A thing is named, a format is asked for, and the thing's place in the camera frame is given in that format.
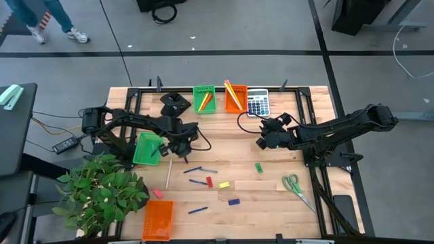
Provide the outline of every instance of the green scissors handle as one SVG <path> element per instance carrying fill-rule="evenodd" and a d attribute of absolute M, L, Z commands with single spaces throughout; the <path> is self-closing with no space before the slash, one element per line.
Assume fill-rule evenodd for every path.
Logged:
<path fill-rule="evenodd" d="M 301 194 L 301 190 L 298 185 L 298 176 L 296 174 L 290 174 L 290 176 L 282 177 L 282 182 L 286 190 L 290 190 L 297 195 Z"/>

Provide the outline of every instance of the colored pencil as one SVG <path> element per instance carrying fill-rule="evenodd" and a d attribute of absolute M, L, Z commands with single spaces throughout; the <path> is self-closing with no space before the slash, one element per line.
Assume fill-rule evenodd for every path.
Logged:
<path fill-rule="evenodd" d="M 208 103 L 210 103 L 211 98 L 212 98 L 212 94 L 210 94 L 210 95 L 208 96 L 208 98 L 206 99 L 206 102 L 205 102 L 205 104 L 203 105 L 203 107 L 202 107 L 201 110 L 203 110 L 203 109 L 206 108 L 206 106 L 208 105 Z"/>

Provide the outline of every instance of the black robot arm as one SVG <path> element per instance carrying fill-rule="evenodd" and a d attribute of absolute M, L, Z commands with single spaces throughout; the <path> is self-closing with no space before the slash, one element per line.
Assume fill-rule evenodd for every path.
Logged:
<path fill-rule="evenodd" d="M 318 125 L 298 125 L 284 129 L 289 125 L 291 115 L 283 113 L 275 119 L 261 121 L 261 136 L 256 143 L 262 149 L 288 148 L 290 150 L 312 149 L 315 156 L 323 159 L 346 141 L 369 131 L 390 131 L 398 120 L 389 107 L 368 105 L 345 117 L 333 119 Z"/>
<path fill-rule="evenodd" d="M 112 119 L 106 124 L 107 114 L 112 114 Z M 153 131 L 158 136 L 169 140 L 167 146 L 162 144 L 159 147 L 159 152 L 163 157 L 168 155 L 167 150 L 169 149 L 179 157 L 186 157 L 192 150 L 190 143 L 198 139 L 197 125 L 198 123 L 183 124 L 181 119 L 175 117 L 154 118 L 149 115 L 135 115 L 123 109 L 101 106 L 84 110 L 81 131 L 93 138 L 99 138 L 113 154 L 129 160 L 134 156 L 135 146 L 127 143 L 124 138 L 115 136 L 111 131 L 113 128 L 127 126 Z"/>

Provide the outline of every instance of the calculator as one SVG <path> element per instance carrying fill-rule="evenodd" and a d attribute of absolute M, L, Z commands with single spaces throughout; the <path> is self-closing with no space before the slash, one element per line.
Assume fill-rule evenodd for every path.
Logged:
<path fill-rule="evenodd" d="M 247 90 L 247 103 L 249 117 L 259 115 L 262 117 L 270 116 L 269 91 L 267 89 L 249 89 Z"/>

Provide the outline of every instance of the power adapter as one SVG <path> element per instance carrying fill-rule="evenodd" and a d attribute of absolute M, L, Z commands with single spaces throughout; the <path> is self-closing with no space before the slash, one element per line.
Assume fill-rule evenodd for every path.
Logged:
<path fill-rule="evenodd" d="M 60 153 L 63 153 L 71 148 L 74 148 L 79 145 L 79 141 L 75 137 L 70 137 L 63 142 L 53 146 L 54 152 L 59 155 Z"/>

